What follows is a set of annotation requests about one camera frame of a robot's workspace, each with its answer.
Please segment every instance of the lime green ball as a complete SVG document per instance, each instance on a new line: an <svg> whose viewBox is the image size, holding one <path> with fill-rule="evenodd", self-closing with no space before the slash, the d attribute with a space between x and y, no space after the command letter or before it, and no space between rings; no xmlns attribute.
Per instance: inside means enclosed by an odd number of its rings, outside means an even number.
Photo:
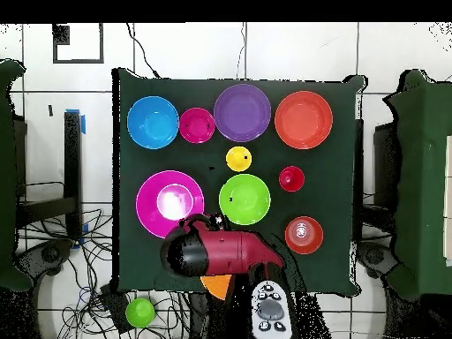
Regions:
<svg viewBox="0 0 452 339"><path fill-rule="evenodd" d="M145 328L155 317L152 303L144 298L134 299L125 309L125 318L136 328Z"/></svg>

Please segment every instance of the bowl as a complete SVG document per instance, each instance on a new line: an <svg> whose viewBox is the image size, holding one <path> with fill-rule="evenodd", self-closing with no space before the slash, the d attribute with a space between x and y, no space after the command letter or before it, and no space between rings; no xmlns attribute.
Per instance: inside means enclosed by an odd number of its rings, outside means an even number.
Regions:
<svg viewBox="0 0 452 339"><path fill-rule="evenodd" d="M246 142L258 138L267 129L271 116L267 96L252 85L228 87L215 102L216 127L232 141Z"/></svg>
<svg viewBox="0 0 452 339"><path fill-rule="evenodd" d="M222 186L220 209L231 222L251 225L260 221L270 209L270 191L260 178L238 174Z"/></svg>
<svg viewBox="0 0 452 339"><path fill-rule="evenodd" d="M127 115L127 130L133 141L144 148L166 147L174 140L178 129L176 108L160 96L139 99Z"/></svg>
<svg viewBox="0 0 452 339"><path fill-rule="evenodd" d="M204 212L204 197L196 181L176 170L153 174L140 187L135 203L141 225L165 238L179 220Z"/></svg>
<svg viewBox="0 0 452 339"><path fill-rule="evenodd" d="M305 182L305 174L296 166L288 166L279 174L279 185L287 192L298 191Z"/></svg>
<svg viewBox="0 0 452 339"><path fill-rule="evenodd" d="M204 143L214 131L214 117L203 108L190 108L180 117L180 133L190 143Z"/></svg>
<svg viewBox="0 0 452 339"><path fill-rule="evenodd" d="M323 241L323 229L312 217L304 215L287 225L284 237L293 252L309 254L319 249Z"/></svg>
<svg viewBox="0 0 452 339"><path fill-rule="evenodd" d="M298 91L276 109L275 127L281 140L296 149L317 147L331 132L333 113L319 94Z"/></svg>
<svg viewBox="0 0 452 339"><path fill-rule="evenodd" d="M245 147L233 147L226 154L226 163L234 171L247 170L251 161L251 153Z"/></svg>

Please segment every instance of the black nozzle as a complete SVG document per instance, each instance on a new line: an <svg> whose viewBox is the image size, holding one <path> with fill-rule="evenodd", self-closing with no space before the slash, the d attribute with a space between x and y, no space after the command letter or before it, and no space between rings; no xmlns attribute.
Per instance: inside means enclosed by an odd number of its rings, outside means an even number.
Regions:
<svg viewBox="0 0 452 339"><path fill-rule="evenodd" d="M194 230L187 234L181 227L173 229L163 242L160 257L163 267L173 274L187 277L206 275L207 251Z"/></svg>

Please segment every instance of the purple bowl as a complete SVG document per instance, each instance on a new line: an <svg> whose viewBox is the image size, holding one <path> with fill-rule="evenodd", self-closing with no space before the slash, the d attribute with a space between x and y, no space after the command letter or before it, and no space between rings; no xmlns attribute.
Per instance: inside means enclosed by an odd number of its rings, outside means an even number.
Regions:
<svg viewBox="0 0 452 339"><path fill-rule="evenodd" d="M218 131L230 140L246 142L259 137L268 127L270 101L257 87L235 85L226 88L214 107Z"/></svg>

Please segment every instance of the red bowl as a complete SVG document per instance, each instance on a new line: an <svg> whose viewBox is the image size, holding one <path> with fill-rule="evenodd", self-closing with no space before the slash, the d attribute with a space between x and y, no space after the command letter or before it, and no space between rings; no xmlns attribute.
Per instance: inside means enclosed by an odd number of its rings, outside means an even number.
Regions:
<svg viewBox="0 0 452 339"><path fill-rule="evenodd" d="M305 174L296 166L288 166L279 174L279 185L288 192L299 190L305 182Z"/></svg>
<svg viewBox="0 0 452 339"><path fill-rule="evenodd" d="M323 229L312 217L301 216L287 225L284 237L293 252L309 254L319 249L323 241Z"/></svg>

